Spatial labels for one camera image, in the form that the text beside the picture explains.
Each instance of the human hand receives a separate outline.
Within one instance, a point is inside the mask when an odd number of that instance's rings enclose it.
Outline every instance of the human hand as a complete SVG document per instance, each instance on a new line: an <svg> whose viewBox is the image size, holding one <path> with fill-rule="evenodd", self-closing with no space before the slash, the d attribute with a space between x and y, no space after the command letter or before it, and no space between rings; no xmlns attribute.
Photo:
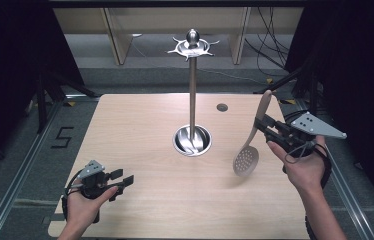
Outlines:
<svg viewBox="0 0 374 240"><path fill-rule="evenodd" d="M323 136L316 136L316 142L321 146L325 146ZM320 182L324 175L324 161L321 156L313 152L309 156L298 160L287 155L286 151L277 143L269 141L267 144L272 152L284 163L290 182L299 192L321 189Z"/></svg>
<svg viewBox="0 0 374 240"><path fill-rule="evenodd" d="M67 222L59 239L79 239L93 223L102 204L117 191L116 186L111 187L96 199L85 198L80 192L70 193L68 196Z"/></svg>

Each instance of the person's right hand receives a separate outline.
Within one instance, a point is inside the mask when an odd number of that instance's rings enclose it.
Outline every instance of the person's right hand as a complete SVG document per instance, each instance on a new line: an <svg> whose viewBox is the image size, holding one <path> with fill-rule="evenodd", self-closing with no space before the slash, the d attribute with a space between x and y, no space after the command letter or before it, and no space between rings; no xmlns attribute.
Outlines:
<svg viewBox="0 0 374 240"><path fill-rule="evenodd" d="M316 141L317 144L325 146L323 136L316 136ZM292 156L287 155L286 151L277 143L269 141L267 144L272 152L284 163L289 180L298 191L321 189L320 182L324 174L324 161L321 156L313 152L300 160L294 159Z"/></svg>

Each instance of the metal stand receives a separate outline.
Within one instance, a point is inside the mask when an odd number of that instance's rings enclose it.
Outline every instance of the metal stand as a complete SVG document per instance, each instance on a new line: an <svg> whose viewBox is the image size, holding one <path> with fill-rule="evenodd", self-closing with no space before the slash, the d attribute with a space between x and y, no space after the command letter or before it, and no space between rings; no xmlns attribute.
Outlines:
<svg viewBox="0 0 374 240"><path fill-rule="evenodd" d="M201 55L211 55L209 48L211 44L200 39L199 33L191 29L186 36L186 40L179 41L174 38L178 44L175 50L168 53L176 52L186 57L190 67L190 125L186 125L177 130L173 138L175 149L186 156L199 156L209 150L211 146L211 135L205 128L196 125L196 69L197 57Z"/></svg>

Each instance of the chrome top ornament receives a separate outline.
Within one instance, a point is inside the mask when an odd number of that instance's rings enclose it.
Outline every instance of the chrome top ornament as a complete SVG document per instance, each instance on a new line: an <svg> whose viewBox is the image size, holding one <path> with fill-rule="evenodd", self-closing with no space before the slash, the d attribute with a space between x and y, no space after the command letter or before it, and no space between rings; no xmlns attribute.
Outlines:
<svg viewBox="0 0 374 240"><path fill-rule="evenodd" d="M199 32L194 29L191 29L187 35L186 40L177 40L175 38L174 41L178 42L175 49L172 51L167 51L167 53L178 53L181 56L186 57L186 61L192 57L199 57L201 55L210 55L213 56L212 53L209 53L209 49L211 45L219 43L219 41L214 43L208 43L203 39L200 39Z"/></svg>

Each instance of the slotted spoon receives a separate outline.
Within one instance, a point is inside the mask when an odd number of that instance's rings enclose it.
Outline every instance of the slotted spoon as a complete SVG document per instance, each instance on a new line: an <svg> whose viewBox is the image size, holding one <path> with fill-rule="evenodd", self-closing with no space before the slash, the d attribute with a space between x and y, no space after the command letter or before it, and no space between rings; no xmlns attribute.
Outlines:
<svg viewBox="0 0 374 240"><path fill-rule="evenodd" d="M271 102L271 96L272 92L270 90L265 91L265 93L262 95L255 116L259 120L263 119L268 109L269 103ZM255 170L256 165L258 164L259 152L256 148L250 146L250 143L255 137L257 130L258 129L255 127L255 125L253 125L249 137L247 138L240 152L237 154L236 158L233 161L234 173L237 176L248 176L253 172L253 170Z"/></svg>

